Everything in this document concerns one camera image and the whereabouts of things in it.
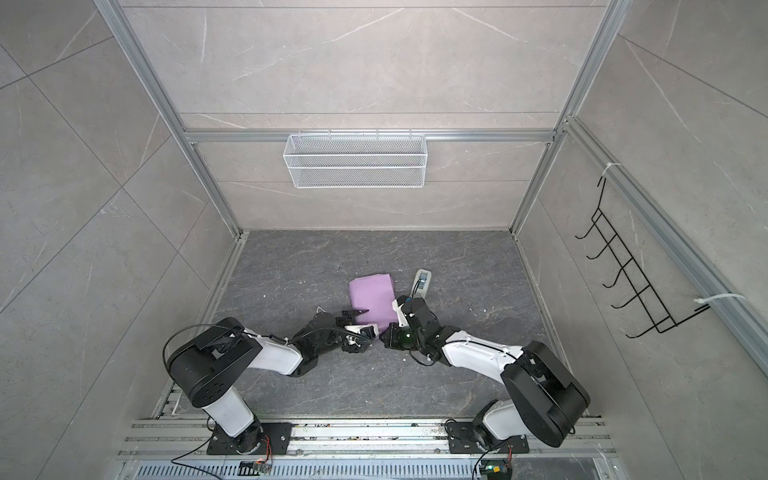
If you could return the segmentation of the pink wrapping paper sheet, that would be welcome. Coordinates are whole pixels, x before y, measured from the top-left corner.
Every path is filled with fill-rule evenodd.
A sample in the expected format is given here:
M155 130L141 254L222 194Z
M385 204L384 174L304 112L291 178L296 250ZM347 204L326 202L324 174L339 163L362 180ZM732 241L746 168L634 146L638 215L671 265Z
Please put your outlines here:
M394 282L389 274L356 278L349 283L349 294L352 309L361 311L356 316L357 324L375 324L382 333L391 323L398 322L393 309Z

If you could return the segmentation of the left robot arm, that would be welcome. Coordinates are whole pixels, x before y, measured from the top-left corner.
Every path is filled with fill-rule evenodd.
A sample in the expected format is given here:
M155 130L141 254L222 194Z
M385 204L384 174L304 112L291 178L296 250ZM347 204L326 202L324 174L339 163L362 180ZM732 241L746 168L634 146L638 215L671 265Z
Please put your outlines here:
M204 410L228 437L237 438L257 425L257 417L235 389L246 370L301 377L329 352L363 353L379 335L377 325L356 322L363 313L319 312L289 338L257 334L226 317L199 324L201 332L172 353L163 350L163 364L192 405Z

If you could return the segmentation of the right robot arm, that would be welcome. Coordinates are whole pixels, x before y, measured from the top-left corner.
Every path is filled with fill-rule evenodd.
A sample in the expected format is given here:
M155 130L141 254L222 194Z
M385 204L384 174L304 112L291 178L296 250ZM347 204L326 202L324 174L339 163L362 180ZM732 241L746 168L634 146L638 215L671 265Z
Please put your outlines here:
M460 438L483 450L520 436L557 448L575 433L590 396L545 344L503 345L443 326L422 298L403 295L392 309L397 320L379 335L385 347L417 352L429 366L471 370L506 388L509 398L483 407Z

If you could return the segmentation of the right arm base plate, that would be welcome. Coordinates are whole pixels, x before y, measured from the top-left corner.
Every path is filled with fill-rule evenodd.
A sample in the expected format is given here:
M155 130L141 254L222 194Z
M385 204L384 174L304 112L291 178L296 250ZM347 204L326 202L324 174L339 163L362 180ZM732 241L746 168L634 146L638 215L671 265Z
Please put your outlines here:
M512 436L499 440L482 426L472 422L459 422L448 419L443 424L448 437L451 454L479 454L501 451L512 454L527 454L530 452L525 435Z

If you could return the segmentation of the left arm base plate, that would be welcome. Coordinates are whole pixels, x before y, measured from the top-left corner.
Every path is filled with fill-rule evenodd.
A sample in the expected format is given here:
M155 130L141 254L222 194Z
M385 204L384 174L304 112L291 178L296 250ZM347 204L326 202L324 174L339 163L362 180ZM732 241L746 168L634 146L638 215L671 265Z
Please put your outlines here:
M289 422L256 422L237 437L230 437L221 426L216 425L206 453L213 456L285 455L292 429L293 424Z

